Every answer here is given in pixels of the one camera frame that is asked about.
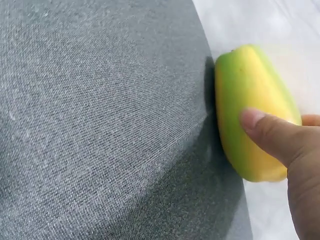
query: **gray knit fabric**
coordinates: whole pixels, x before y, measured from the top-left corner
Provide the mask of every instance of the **gray knit fabric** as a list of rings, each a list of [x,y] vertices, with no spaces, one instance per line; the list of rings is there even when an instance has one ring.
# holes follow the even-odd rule
[[[1,240],[249,240],[191,0],[0,1]]]

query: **white bedsheet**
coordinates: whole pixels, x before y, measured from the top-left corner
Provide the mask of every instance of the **white bedsheet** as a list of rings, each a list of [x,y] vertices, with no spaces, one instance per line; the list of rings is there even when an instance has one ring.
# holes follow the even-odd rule
[[[193,0],[212,56],[242,44],[264,48],[301,113],[320,114],[320,0]],[[297,240],[287,181],[244,181],[254,240]]]

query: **papaya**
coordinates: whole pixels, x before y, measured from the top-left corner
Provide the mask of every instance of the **papaya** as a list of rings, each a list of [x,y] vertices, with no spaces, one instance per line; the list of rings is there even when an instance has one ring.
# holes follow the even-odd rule
[[[258,45],[242,45],[217,58],[214,76],[217,123],[228,161],[250,182],[284,180],[287,168],[259,148],[239,122],[242,110],[252,107],[302,124],[293,96],[267,55]]]

